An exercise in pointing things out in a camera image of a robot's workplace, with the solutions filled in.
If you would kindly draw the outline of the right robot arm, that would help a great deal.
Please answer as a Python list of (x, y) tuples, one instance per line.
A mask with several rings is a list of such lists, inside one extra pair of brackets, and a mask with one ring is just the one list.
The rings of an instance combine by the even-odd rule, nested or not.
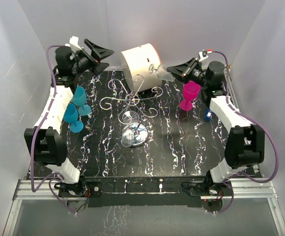
[(224, 70), (225, 65), (219, 61), (210, 62), (208, 68), (203, 70), (201, 62), (196, 58), (167, 68), (183, 84), (194, 82), (201, 86), (203, 102), (228, 132), (224, 159), (207, 172), (203, 182), (182, 183), (183, 191), (190, 196), (200, 193), (216, 195), (225, 188), (228, 179), (264, 160), (264, 131), (260, 126), (238, 115), (238, 110), (230, 107), (230, 99), (224, 91)]

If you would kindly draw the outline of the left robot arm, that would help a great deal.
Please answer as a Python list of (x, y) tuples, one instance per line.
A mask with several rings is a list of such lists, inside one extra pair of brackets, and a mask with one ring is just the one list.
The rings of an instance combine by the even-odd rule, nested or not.
[(51, 173), (42, 182), (56, 176), (55, 189), (71, 195), (83, 196), (87, 192), (85, 178), (68, 158), (65, 140), (61, 136), (61, 124), (66, 122), (73, 133), (83, 130), (80, 116), (86, 116), (91, 109), (86, 104), (86, 94), (78, 86), (78, 76), (85, 71), (95, 75), (103, 72), (109, 64), (103, 62), (114, 54), (111, 49), (98, 46), (88, 39), (84, 44), (90, 49), (87, 52), (79, 45), (79, 39), (72, 36), (65, 45), (49, 46), (55, 49), (56, 66), (49, 66), (52, 82), (49, 98), (32, 128), (24, 131), (24, 139), (30, 154), (31, 190), (36, 192), (40, 186), (34, 184), (35, 163), (45, 166)]

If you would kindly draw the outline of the blue wine glass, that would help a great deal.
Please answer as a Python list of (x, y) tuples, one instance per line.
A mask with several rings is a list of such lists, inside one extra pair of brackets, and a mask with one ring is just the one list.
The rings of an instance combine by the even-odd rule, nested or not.
[(72, 102), (78, 106), (78, 113), (81, 116), (87, 116), (91, 112), (91, 107), (86, 103), (87, 97), (85, 89), (81, 86), (77, 86), (72, 98)]
[(70, 131), (73, 133), (81, 132), (84, 127), (84, 124), (79, 120), (77, 108), (72, 103), (68, 104), (63, 120), (70, 125)]

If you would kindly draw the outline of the pink wine glass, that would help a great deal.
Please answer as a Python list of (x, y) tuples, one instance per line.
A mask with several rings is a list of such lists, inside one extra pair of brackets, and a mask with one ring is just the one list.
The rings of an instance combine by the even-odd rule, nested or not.
[(180, 102), (180, 108), (184, 111), (190, 111), (193, 107), (193, 100), (196, 99), (200, 92), (201, 86), (193, 81), (188, 82), (183, 87), (183, 98)]

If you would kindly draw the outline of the clear fluted champagne glass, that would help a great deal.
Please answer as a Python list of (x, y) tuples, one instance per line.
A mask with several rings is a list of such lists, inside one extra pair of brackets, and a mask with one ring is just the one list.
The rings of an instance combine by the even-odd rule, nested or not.
[(139, 122), (139, 115), (134, 111), (126, 111), (122, 116), (122, 123), (125, 125), (121, 135), (121, 144), (124, 147), (131, 147), (134, 142), (134, 131), (132, 125)]

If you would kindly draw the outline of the clear ribbed tumbler glass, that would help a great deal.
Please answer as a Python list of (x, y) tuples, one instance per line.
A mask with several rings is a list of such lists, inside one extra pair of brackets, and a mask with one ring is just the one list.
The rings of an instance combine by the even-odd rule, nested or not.
[(159, 66), (151, 64), (148, 71), (150, 75), (156, 75), (159, 80), (169, 82), (173, 82), (175, 80), (175, 77), (167, 71), (167, 67), (163, 64), (160, 64)]

